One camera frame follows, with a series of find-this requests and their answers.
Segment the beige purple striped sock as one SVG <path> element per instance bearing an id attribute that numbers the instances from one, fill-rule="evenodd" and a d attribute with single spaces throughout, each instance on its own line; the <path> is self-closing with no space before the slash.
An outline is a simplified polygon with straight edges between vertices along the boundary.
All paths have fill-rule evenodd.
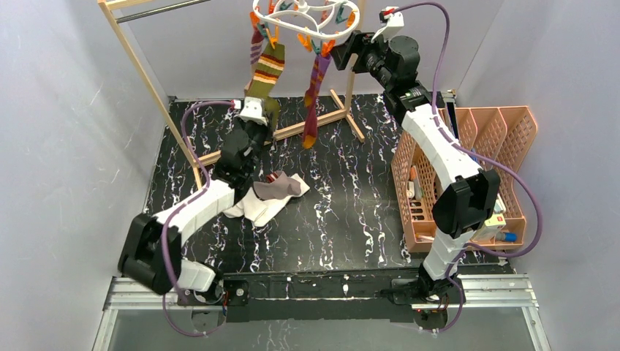
<path id="1" fill-rule="evenodd" d="M 258 28 L 254 28 L 254 32 L 250 42 L 250 64 L 255 65 L 258 62 L 260 55 L 262 54 L 262 46 L 264 36 L 261 34 Z"/>

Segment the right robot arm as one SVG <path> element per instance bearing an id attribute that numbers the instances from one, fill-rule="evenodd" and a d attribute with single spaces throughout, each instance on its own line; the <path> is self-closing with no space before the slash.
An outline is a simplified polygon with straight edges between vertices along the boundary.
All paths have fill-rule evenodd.
<path id="1" fill-rule="evenodd" d="M 420 146 L 434 169 L 442 190 L 432 207 L 435 239 L 420 275 L 430 282 L 453 276 L 465 243 L 494 212 L 498 173 L 484 170 L 458 150 L 458 142 L 450 136 L 432 101 L 436 94 L 417 79 L 420 54 L 416 40 L 407 36 L 385 40 L 381 35 L 354 30 L 331 53 L 338 70 L 346 68 L 351 55 L 357 55 L 352 71 L 370 74 L 383 87 L 387 111 Z"/>

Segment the grey sock with red stripes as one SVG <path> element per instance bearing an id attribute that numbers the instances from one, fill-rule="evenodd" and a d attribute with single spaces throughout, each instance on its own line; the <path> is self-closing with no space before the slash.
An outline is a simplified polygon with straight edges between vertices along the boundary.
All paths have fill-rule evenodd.
<path id="1" fill-rule="evenodd" d="M 261 200 L 283 200 L 288 197 L 289 188 L 288 175 L 281 170 L 274 171 L 267 175 L 267 181 L 255 181 L 253 190 Z"/>

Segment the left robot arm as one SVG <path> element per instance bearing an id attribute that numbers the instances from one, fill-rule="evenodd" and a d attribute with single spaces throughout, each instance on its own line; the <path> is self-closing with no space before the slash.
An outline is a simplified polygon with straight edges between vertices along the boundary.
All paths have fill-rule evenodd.
<path id="1" fill-rule="evenodd" d="M 208 292 L 219 280 L 215 268 L 188 260 L 181 250 L 204 224 L 247 194 L 262 147 L 272 135 L 268 124 L 240 122 L 224 139 L 208 184 L 167 210 L 132 220 L 118 270 L 158 295 L 174 287 Z"/>

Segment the olive striped sock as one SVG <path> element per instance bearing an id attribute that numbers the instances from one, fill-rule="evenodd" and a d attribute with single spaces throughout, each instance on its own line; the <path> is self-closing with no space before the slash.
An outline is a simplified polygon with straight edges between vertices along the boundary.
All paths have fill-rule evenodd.
<path id="1" fill-rule="evenodd" d="M 276 128 L 280 107 L 274 98 L 269 97 L 269 94 L 284 71 L 285 51 L 283 44 L 276 43 L 274 46 L 267 44 L 258 59 L 254 75 L 245 96 L 265 100 L 265 112 L 271 131 Z"/>

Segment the maroon yellow striped sock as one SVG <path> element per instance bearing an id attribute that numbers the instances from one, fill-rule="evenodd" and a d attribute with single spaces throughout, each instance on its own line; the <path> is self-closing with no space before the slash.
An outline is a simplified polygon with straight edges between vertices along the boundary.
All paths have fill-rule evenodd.
<path id="1" fill-rule="evenodd" d="M 303 128 L 303 142 L 305 149 L 311 148 L 316 140 L 318 133 L 318 118 L 316 112 L 317 97 L 320 92 L 325 73 L 331 63 L 331 54 L 317 54 L 315 56 L 314 65 L 311 71 L 310 84 L 304 95 L 304 106 L 307 110 L 307 116 Z"/>

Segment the white fluffy sock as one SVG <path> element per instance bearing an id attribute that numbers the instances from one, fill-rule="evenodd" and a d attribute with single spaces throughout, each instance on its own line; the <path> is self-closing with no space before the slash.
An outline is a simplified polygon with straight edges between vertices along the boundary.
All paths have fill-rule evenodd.
<path id="1" fill-rule="evenodd" d="M 261 200 L 256 196 L 253 189 L 233 207 L 224 211 L 228 218 L 245 217 L 250 220 L 255 227 L 264 227 L 272 220 L 291 200 L 292 195 L 282 199 Z"/>
<path id="2" fill-rule="evenodd" d="M 287 194 L 292 197 L 301 197 L 309 191 L 309 185 L 297 174 L 288 177 L 289 188 Z"/>

